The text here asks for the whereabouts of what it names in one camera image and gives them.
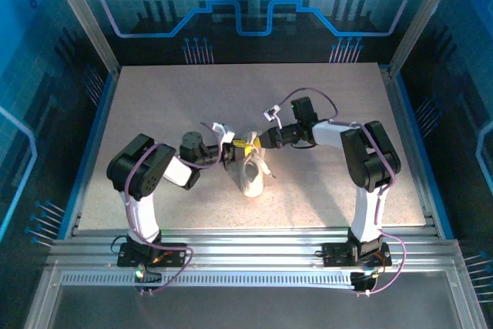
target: shoe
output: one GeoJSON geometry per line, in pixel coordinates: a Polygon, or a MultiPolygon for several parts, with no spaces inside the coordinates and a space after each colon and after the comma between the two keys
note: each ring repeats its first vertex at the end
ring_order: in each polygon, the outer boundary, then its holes
{"type": "MultiPolygon", "coordinates": [[[[261,134],[259,130],[250,130],[243,134],[242,139],[253,145],[254,140],[261,134]]],[[[250,154],[240,163],[240,190],[244,196],[254,198],[263,192],[263,175],[272,173],[263,161],[265,149],[253,147],[250,154]]]]}

